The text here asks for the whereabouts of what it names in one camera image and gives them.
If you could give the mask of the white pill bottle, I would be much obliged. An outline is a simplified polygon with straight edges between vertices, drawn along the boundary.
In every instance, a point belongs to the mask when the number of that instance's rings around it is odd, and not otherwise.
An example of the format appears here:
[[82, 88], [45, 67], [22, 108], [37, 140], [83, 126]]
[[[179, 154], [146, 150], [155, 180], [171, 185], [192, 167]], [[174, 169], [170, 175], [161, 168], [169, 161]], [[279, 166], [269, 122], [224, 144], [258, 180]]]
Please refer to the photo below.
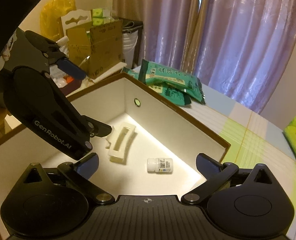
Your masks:
[[172, 173], [173, 160], [171, 158], [149, 158], [147, 159], [147, 172]]

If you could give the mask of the dark brown octagonal tray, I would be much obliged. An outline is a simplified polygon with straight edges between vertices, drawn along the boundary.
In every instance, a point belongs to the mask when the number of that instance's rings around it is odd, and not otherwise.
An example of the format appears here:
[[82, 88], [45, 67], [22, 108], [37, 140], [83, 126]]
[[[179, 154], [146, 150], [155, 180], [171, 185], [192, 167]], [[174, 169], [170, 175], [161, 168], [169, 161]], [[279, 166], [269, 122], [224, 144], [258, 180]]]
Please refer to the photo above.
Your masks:
[[53, 81], [65, 96], [80, 88], [82, 83], [81, 80], [76, 80], [71, 76], [53, 78]]

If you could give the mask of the cardboard boxes pile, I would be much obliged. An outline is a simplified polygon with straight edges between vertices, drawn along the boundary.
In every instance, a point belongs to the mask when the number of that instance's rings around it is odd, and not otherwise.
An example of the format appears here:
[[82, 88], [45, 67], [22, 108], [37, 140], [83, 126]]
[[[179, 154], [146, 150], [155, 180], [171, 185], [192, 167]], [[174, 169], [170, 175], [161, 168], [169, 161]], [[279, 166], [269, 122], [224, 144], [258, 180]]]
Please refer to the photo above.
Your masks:
[[123, 22], [107, 8], [73, 10], [60, 18], [69, 59], [96, 79], [123, 58]]

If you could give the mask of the checkered tablecloth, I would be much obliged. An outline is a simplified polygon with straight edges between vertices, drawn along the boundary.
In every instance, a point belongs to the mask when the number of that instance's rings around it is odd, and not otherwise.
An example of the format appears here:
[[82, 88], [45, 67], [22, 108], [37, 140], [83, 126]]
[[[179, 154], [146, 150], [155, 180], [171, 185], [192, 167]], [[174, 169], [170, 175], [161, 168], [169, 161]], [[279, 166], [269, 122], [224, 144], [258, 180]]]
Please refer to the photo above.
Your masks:
[[282, 130], [235, 100], [203, 85], [206, 104], [183, 109], [230, 143], [224, 161], [242, 168], [266, 164], [290, 198], [295, 217], [287, 233], [296, 239], [296, 159]]

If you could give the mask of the brown box white interior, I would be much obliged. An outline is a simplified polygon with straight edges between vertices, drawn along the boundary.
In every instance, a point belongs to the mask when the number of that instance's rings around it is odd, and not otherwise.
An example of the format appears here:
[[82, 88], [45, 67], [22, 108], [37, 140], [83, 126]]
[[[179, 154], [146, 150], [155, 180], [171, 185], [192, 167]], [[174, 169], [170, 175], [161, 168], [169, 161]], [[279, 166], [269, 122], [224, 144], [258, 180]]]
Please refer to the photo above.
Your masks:
[[[117, 197], [129, 195], [183, 196], [205, 181], [196, 157], [205, 153], [220, 161], [229, 143], [196, 118], [126, 74], [102, 80], [70, 97], [83, 115], [117, 128], [136, 126], [126, 149], [125, 164], [111, 162], [105, 138], [91, 139], [99, 168], [90, 180]], [[171, 158], [172, 173], [147, 172], [147, 159]], [[0, 207], [30, 163], [56, 167], [70, 158], [20, 124], [0, 139]], [[8, 232], [0, 217], [0, 239]]]

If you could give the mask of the yellow plastic bag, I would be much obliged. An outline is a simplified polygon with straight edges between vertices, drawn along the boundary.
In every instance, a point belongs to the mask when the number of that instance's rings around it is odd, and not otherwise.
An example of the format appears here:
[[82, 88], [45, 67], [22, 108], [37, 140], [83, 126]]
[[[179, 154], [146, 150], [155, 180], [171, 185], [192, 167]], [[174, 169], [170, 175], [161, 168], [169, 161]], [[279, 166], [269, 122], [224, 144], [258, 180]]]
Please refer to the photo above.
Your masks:
[[42, 36], [57, 41], [63, 37], [60, 18], [76, 10], [75, 0], [50, 0], [40, 12], [40, 33]]

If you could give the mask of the purple curtain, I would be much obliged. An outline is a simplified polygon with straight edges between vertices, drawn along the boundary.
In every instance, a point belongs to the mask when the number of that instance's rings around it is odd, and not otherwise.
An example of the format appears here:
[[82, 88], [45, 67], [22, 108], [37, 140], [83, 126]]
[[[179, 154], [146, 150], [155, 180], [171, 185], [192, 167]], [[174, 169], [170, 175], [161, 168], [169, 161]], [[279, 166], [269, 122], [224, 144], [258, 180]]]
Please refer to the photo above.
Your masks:
[[113, 0], [143, 23], [141, 59], [197, 76], [260, 113], [296, 42], [296, 0]]

